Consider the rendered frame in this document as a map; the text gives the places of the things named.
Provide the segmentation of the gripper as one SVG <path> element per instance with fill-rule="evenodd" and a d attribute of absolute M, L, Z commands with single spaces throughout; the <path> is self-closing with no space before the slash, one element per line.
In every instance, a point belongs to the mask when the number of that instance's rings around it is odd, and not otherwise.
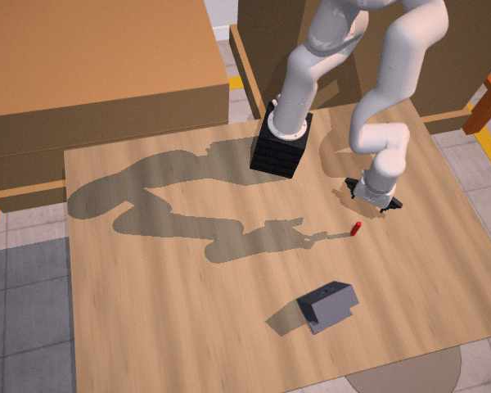
<path fill-rule="evenodd" d="M 373 192 L 370 192 L 367 189 L 364 175 L 362 175 L 359 181 L 354 178 L 346 178 L 345 182 L 346 184 L 348 184 L 347 187 L 351 190 L 350 192 L 352 192 L 351 199 L 354 199 L 354 197 L 356 196 L 376 207 L 381 208 L 380 211 L 381 213 L 383 211 L 387 211 L 388 209 L 394 209 L 394 210 L 396 208 L 400 209 L 403 206 L 403 203 L 401 203 L 393 196 L 396 189 L 396 184 L 394 185 L 393 189 L 390 192 L 383 195 L 378 195 Z"/>

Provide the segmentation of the red rectangular peg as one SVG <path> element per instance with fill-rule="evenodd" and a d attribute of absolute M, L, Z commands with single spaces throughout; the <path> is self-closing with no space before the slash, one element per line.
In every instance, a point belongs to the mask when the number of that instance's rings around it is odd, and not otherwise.
<path fill-rule="evenodd" d="M 359 230 L 359 228 L 361 227 L 361 222 L 357 222 L 352 231 L 350 232 L 350 236 L 354 236 L 356 234 L 356 232 Z"/>

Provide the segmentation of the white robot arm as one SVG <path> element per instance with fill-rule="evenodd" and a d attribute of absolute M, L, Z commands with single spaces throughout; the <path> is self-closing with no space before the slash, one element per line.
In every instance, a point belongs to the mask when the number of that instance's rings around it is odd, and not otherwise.
<path fill-rule="evenodd" d="M 308 41 L 288 57 L 278 103 L 272 100 L 275 107 L 268 116 L 268 128 L 273 135 L 286 141 L 304 135 L 305 118 L 318 90 L 318 79 L 347 59 L 366 31 L 369 11 L 397 1 L 322 0 L 309 25 Z M 365 123 L 415 93 L 426 49 L 448 29 L 444 0 L 400 2 L 406 14 L 385 31 L 376 86 L 354 108 L 349 128 L 352 152 L 376 154 L 370 168 L 361 174 L 367 189 L 378 195 L 390 192 L 404 172 L 410 133 L 404 123 Z"/>

